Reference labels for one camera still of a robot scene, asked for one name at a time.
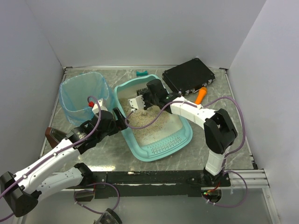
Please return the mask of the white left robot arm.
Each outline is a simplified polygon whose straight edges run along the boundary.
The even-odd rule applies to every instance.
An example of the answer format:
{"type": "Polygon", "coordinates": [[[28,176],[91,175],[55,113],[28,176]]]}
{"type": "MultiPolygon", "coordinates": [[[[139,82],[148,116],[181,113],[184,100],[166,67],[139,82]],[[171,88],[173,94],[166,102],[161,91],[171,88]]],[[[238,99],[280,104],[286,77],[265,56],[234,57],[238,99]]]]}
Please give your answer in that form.
{"type": "Polygon", "coordinates": [[[53,173],[67,161],[95,147],[106,136],[126,128],[125,117],[118,108],[113,112],[100,111],[91,120],[73,128],[54,149],[32,165],[14,174],[5,172],[0,177],[0,196],[14,216],[22,217],[39,201],[57,191],[90,184],[94,180],[93,172],[84,163],[77,163],[60,175],[53,176],[53,173]]]}

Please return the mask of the black litter scoop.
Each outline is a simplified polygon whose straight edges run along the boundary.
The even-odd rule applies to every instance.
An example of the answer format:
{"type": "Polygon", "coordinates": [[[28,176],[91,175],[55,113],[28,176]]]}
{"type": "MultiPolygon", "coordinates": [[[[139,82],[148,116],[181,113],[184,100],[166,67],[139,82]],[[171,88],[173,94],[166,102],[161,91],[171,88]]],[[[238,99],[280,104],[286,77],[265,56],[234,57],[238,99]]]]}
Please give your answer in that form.
{"type": "Polygon", "coordinates": [[[142,88],[142,89],[137,90],[136,93],[137,93],[137,96],[145,97],[145,96],[148,96],[150,94],[150,91],[149,91],[148,88],[142,88]]]}

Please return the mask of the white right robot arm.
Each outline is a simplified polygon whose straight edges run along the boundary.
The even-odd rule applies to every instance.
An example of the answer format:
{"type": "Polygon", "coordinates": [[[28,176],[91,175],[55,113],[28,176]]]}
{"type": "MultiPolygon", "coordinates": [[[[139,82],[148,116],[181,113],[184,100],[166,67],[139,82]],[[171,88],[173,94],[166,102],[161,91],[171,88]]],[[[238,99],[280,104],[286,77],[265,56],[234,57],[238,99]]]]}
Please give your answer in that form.
{"type": "Polygon", "coordinates": [[[165,112],[179,115],[200,126],[204,130],[206,145],[209,148],[204,172],[214,179],[223,174],[225,156],[238,136],[226,110],[204,108],[176,92],[169,93],[159,79],[149,81],[146,88],[137,90],[136,93],[142,97],[144,109],[158,106],[165,112]]]}

